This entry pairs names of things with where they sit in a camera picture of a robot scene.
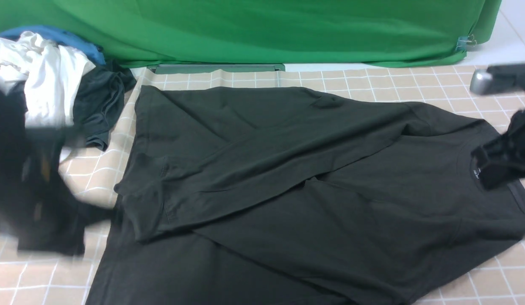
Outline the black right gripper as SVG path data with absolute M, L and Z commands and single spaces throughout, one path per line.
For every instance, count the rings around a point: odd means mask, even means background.
M 505 133 L 476 147 L 471 155 L 487 190 L 525 178 L 525 109 L 512 116 Z

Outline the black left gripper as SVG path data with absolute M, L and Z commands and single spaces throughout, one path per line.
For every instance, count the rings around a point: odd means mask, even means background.
M 59 173 L 62 148 L 84 145 L 77 127 L 26 127 L 20 95 L 0 89 L 0 229 L 18 251 L 84 255 L 85 229 L 114 218 L 114 208 L 75 197 Z

